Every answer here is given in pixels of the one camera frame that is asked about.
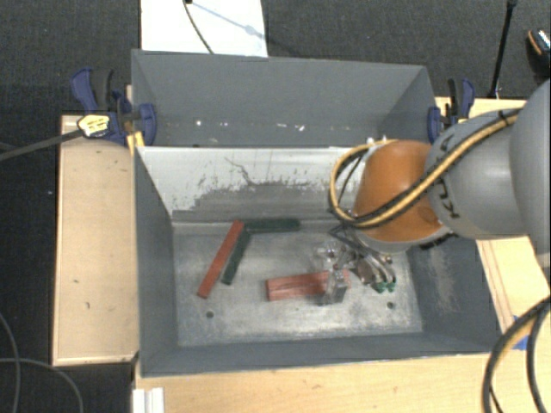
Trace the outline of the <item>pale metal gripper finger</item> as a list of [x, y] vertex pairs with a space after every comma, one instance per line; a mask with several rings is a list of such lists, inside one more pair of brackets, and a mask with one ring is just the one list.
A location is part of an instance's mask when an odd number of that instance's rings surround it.
[[319, 270], [334, 270], [343, 267], [344, 254], [345, 245], [331, 238], [315, 248], [313, 257]]
[[320, 305], [335, 305], [344, 302], [350, 288], [350, 278], [346, 269], [333, 269], [329, 272], [326, 287]]

